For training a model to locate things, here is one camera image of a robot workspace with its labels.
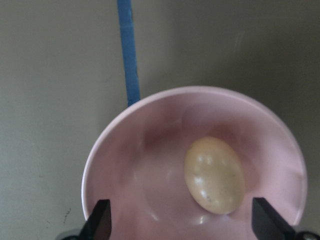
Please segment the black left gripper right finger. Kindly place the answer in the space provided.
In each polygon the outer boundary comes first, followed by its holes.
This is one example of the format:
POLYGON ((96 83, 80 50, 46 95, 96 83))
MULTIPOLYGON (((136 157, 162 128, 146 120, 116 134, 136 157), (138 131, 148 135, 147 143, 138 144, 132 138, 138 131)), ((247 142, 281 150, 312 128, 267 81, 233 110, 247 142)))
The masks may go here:
POLYGON ((252 199, 251 228, 258 240, 293 240, 296 231, 264 197, 252 199))

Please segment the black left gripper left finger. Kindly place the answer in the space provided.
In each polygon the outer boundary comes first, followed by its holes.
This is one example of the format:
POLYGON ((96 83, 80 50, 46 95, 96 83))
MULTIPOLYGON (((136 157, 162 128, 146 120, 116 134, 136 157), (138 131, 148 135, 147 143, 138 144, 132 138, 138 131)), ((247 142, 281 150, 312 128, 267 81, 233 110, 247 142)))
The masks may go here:
POLYGON ((98 200, 82 230, 79 240, 109 240, 112 232, 111 202, 98 200))

